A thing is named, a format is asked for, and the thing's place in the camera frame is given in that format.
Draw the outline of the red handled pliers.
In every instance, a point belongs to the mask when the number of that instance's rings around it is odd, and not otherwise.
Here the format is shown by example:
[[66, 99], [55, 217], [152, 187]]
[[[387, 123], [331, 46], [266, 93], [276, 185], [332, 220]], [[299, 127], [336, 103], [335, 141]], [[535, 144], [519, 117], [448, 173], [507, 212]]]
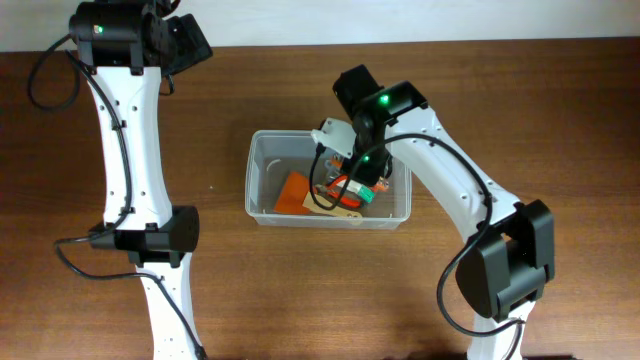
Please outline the red handled pliers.
[[[346, 175], [340, 175], [325, 185], [315, 185], [315, 190], [322, 195], [337, 199], [342, 190], [342, 184], [346, 179]], [[349, 192], [346, 192], [340, 199], [340, 204], [349, 209], [358, 209], [363, 205], [363, 201], [359, 197], [353, 197]]]

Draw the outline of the orange socket bit rail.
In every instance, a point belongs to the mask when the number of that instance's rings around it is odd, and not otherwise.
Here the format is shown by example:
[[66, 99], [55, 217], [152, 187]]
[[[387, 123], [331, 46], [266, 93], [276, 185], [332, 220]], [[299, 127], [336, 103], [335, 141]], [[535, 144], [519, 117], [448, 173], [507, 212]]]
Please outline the orange socket bit rail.
[[354, 159], [345, 158], [341, 154], [333, 154], [326, 162], [328, 169], [327, 183], [340, 175], [355, 180], [371, 188], [375, 195], [387, 192], [390, 186], [389, 177], [393, 172], [393, 157], [372, 157], [364, 155]]

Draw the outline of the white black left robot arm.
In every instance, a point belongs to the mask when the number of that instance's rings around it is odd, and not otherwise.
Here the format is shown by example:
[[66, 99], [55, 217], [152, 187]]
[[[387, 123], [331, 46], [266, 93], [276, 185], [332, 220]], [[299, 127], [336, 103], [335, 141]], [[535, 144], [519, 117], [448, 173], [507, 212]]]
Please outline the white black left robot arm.
[[99, 117], [106, 173], [103, 218], [87, 242], [127, 255], [146, 296], [156, 359], [204, 359], [190, 265], [195, 207], [171, 203], [163, 177], [158, 102], [163, 81], [212, 57], [191, 14], [174, 1], [86, 1], [69, 21]]

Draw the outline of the orange scraper wooden handle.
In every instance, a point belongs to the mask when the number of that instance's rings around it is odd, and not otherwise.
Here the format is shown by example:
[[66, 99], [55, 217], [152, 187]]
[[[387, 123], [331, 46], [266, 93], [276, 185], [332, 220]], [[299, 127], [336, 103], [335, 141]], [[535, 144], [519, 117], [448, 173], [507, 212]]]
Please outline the orange scraper wooden handle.
[[274, 211], [284, 215], [309, 215], [311, 213], [332, 217], [361, 218], [359, 212], [336, 207], [326, 210], [313, 201], [308, 178], [298, 172], [290, 172], [274, 205]]

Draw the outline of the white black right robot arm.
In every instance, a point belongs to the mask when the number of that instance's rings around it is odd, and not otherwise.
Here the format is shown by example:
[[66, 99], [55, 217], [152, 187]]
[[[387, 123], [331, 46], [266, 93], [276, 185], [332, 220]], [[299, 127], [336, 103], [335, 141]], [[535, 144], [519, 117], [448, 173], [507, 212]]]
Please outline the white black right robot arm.
[[378, 84], [365, 65], [332, 90], [348, 116], [312, 131], [316, 152], [342, 156], [348, 182], [373, 186], [402, 162], [451, 218], [464, 245], [443, 269], [436, 302], [470, 337], [467, 359], [519, 359], [527, 319], [555, 277], [554, 217], [525, 204], [481, 170], [408, 81]]

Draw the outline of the clear plastic container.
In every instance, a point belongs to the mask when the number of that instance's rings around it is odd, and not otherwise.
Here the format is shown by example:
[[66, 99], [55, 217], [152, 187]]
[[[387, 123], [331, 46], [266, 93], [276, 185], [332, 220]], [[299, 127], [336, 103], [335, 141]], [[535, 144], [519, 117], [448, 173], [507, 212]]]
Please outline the clear plastic container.
[[251, 141], [245, 181], [245, 210], [265, 226], [394, 230], [409, 219], [412, 209], [412, 173], [393, 162], [389, 190], [376, 195], [358, 212], [359, 220], [323, 214], [286, 215], [274, 207], [290, 172], [307, 176], [316, 144], [308, 131], [260, 130]]

